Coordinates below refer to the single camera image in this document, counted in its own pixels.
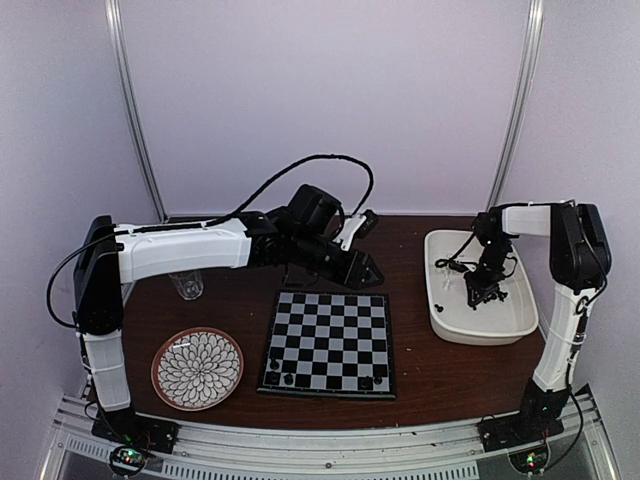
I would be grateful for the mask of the black and grey chessboard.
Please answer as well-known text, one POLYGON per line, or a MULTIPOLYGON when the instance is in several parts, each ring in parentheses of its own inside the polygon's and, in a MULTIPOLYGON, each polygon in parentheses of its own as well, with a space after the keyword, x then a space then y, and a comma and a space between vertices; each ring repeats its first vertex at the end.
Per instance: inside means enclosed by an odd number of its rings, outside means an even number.
POLYGON ((296 397, 393 401, 397 398, 389 296, 281 290, 265 342, 257 391, 296 397), (271 369, 271 357, 279 367, 271 369), (278 385, 266 373, 280 373, 278 385), (292 373, 294 383, 284 376, 292 373), (372 391, 358 378, 383 378, 372 391))

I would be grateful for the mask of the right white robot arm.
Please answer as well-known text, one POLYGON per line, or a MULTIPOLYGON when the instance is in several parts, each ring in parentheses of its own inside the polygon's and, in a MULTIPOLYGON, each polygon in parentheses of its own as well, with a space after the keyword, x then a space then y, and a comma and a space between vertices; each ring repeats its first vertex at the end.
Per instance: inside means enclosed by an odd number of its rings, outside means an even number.
POLYGON ((598 207, 591 203, 524 204, 490 208, 472 222, 483 252, 464 274, 467 304, 505 300, 500 283, 512 240, 521 235, 547 237, 555 298, 541 359, 528 380, 512 430, 530 442, 559 418, 571 394, 575 363, 586 338, 593 304, 607 287, 612 256, 598 207))

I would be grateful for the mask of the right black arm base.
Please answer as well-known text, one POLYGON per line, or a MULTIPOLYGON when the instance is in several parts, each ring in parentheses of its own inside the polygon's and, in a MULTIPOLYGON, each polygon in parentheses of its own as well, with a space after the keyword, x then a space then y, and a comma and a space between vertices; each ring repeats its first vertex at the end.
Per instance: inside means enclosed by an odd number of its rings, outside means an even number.
POLYGON ((546 426, 525 424, 518 413, 513 413, 482 419, 477 429, 484 451, 492 452, 543 441, 563 433, 564 425, 560 419, 552 420, 546 426))

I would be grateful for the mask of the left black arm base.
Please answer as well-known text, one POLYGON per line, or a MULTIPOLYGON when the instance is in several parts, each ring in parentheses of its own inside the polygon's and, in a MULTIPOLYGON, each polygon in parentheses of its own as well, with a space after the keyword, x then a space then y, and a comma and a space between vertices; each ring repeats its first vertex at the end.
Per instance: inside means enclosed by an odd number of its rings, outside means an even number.
POLYGON ((172 421, 139 415, 132 407, 112 412, 100 409, 91 433, 93 436, 144 451, 171 454, 179 433, 179 425, 172 421))

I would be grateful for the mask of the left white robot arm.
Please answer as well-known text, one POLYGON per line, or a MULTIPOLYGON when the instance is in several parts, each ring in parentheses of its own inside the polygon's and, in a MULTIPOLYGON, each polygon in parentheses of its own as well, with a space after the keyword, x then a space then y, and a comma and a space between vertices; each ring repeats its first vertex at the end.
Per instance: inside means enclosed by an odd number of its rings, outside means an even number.
POLYGON ((376 223, 370 210, 345 216, 338 199, 309 184, 267 213, 240 210, 225 219, 147 226, 95 218, 73 271, 73 320, 106 429, 123 444, 144 433, 125 368, 123 285, 183 271, 293 264, 351 290, 377 287, 381 270, 352 245, 376 223))

